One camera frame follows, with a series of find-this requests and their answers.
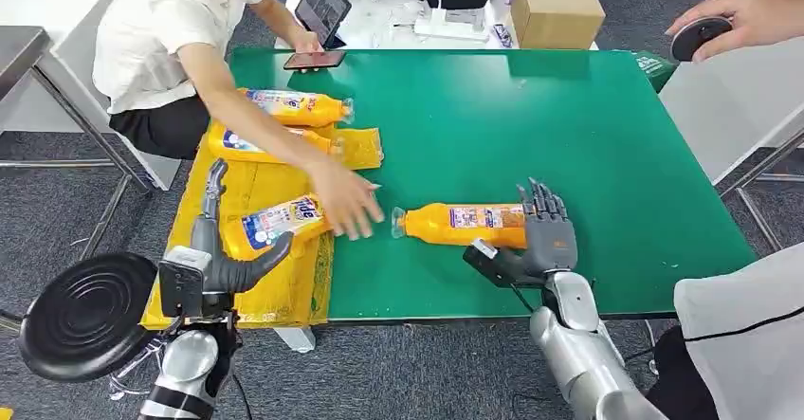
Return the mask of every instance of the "detergent bottle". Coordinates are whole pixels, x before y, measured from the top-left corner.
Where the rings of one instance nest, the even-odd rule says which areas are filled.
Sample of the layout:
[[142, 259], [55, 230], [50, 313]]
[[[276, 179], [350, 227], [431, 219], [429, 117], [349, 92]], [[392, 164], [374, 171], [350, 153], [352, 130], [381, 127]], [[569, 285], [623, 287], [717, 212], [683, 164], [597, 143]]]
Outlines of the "detergent bottle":
[[293, 232], [296, 247], [329, 229], [319, 199], [306, 194], [224, 224], [221, 237], [229, 257], [252, 261], [271, 249], [283, 232]]
[[[287, 128], [287, 130], [296, 136], [303, 137], [325, 153], [335, 156], [343, 155], [343, 142], [340, 139], [332, 140], [309, 129]], [[224, 159], [283, 164], [278, 158], [260, 150], [253, 143], [234, 134], [218, 121], [212, 123], [207, 135], [207, 143], [213, 155]]]
[[482, 238], [495, 247], [526, 248], [521, 204], [429, 204], [419, 210], [394, 208], [393, 238], [405, 235], [436, 245], [471, 245]]
[[321, 127], [336, 121], [352, 123], [355, 104], [351, 99], [334, 100], [318, 93], [238, 88], [281, 124]]

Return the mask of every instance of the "bottle cap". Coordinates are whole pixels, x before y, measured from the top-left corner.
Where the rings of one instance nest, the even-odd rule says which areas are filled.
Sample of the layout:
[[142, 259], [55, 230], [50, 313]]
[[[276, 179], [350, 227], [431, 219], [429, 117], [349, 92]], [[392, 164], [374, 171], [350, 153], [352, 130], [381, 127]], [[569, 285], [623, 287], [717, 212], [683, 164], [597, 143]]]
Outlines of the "bottle cap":
[[340, 113], [343, 117], [340, 119], [346, 124], [355, 122], [355, 100], [346, 98], [340, 102]]
[[343, 137], [334, 137], [330, 141], [329, 155], [342, 161], [346, 157], [346, 139]]
[[405, 214], [406, 212], [399, 207], [394, 207], [391, 211], [391, 236], [393, 238], [402, 238], [408, 234], [405, 231]]

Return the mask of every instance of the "robotic arm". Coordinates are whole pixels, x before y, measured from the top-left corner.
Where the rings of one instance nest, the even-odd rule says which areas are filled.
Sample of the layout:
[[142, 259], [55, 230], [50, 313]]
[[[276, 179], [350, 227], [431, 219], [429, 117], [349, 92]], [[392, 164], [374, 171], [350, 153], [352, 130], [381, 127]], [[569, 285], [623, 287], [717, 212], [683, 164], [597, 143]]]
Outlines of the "robotic arm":
[[290, 252], [292, 232], [283, 233], [254, 261], [234, 261], [223, 251], [218, 209], [227, 167], [222, 159], [210, 167], [191, 247], [174, 247], [159, 262], [162, 313], [175, 319], [163, 332], [170, 342], [140, 420], [211, 418], [231, 358], [241, 346], [234, 294], [254, 287]]
[[533, 178], [530, 186], [531, 192], [519, 186], [525, 252], [477, 240], [464, 260], [497, 286], [541, 289], [543, 306], [530, 318], [530, 333], [577, 420], [667, 420], [633, 384], [589, 283], [572, 271], [576, 237], [563, 201]]

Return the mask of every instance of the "man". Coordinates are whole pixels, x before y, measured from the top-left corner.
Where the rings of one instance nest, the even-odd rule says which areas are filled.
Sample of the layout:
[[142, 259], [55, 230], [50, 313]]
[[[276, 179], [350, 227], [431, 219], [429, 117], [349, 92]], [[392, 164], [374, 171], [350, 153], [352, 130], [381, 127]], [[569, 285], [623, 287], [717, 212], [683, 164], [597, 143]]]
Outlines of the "man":
[[237, 92], [224, 52], [246, 4], [298, 52], [315, 33], [277, 0], [114, 0], [100, 21], [93, 79], [110, 126], [141, 151], [192, 159], [210, 117], [306, 171], [336, 235], [372, 234], [375, 185], [344, 168]]

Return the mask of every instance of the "white shirt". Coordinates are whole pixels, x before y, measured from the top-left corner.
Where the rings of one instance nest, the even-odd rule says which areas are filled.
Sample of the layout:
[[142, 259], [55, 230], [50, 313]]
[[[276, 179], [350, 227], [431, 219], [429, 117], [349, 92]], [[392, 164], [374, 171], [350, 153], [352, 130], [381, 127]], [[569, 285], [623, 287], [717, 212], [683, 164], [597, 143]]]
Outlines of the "white shirt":
[[[686, 339], [787, 315], [804, 306], [804, 244], [730, 275], [682, 280], [674, 302]], [[686, 349], [721, 420], [804, 418], [804, 314]]]
[[114, 0], [98, 27], [93, 82], [108, 111], [152, 109], [195, 94], [178, 61], [185, 45], [215, 46], [221, 56], [246, 4], [262, 0]]

